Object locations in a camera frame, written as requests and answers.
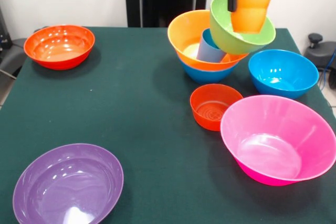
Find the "table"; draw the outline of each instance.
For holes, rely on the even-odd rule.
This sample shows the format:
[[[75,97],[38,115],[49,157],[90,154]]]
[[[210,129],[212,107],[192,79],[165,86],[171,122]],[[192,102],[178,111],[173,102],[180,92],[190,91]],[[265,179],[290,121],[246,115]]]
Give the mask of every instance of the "table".
[[[42,153],[69,143],[100,145],[120,160],[124,189],[102,223],[335,223],[336,166],[285,187],[247,177],[220,134],[199,127],[165,28],[92,27],[95,47],[79,67],[52,71],[27,60],[0,111],[1,223],[15,223],[12,194]],[[278,29],[267,48],[298,51]],[[257,94],[242,60],[222,83]],[[319,88],[299,99],[336,130]]]

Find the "black knob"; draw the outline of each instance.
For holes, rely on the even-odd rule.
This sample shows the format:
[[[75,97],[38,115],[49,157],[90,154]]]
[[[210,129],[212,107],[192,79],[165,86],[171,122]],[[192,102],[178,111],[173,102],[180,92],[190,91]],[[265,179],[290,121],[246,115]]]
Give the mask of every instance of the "black knob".
[[[319,42],[323,40],[323,37],[320,34],[309,34],[308,39],[311,43],[310,48],[314,48]]]

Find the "green bowl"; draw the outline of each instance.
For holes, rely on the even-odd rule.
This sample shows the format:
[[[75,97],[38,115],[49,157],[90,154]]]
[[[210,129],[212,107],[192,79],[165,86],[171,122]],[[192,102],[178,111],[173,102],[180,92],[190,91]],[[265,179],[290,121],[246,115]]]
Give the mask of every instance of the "green bowl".
[[[241,55],[254,52],[275,39],[275,28],[269,18],[258,34],[233,32],[231,13],[227,10],[227,0],[212,0],[210,8],[210,32],[217,47],[222,51]]]

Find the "small orange bowl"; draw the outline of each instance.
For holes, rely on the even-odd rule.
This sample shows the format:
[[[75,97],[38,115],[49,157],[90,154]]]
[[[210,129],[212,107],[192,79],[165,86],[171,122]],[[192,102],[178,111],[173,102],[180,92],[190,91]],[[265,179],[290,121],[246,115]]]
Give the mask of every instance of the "small orange bowl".
[[[221,119],[227,108],[243,96],[234,88],[223,84],[207,84],[195,89],[190,105],[195,121],[210,131],[221,130]]]
[[[54,70],[71,69],[81,64],[95,43],[87,28],[74,25],[49,26],[32,34],[24,51],[33,61]]]
[[[168,39],[180,60],[192,68],[203,71],[228,69],[248,54],[226,54],[221,62],[207,62],[196,59],[195,52],[201,41],[202,33],[210,27],[209,10],[192,10],[174,18],[168,26]]]

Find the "blue bowl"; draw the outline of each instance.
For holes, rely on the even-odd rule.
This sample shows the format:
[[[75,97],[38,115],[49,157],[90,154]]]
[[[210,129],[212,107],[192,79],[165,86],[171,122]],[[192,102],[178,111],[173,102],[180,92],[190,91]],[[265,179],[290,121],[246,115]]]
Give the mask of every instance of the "blue bowl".
[[[248,68],[261,94],[292,99],[306,93],[319,79],[319,72],[310,60],[285,50],[258,52],[250,58]]]
[[[209,83],[220,82],[225,77],[227,77],[238,64],[237,63],[231,68],[220,70],[220,71],[204,71],[204,70],[192,68],[181,60],[180,62],[182,63],[182,67],[184,71],[190,76],[190,78],[199,84],[209,84]]]

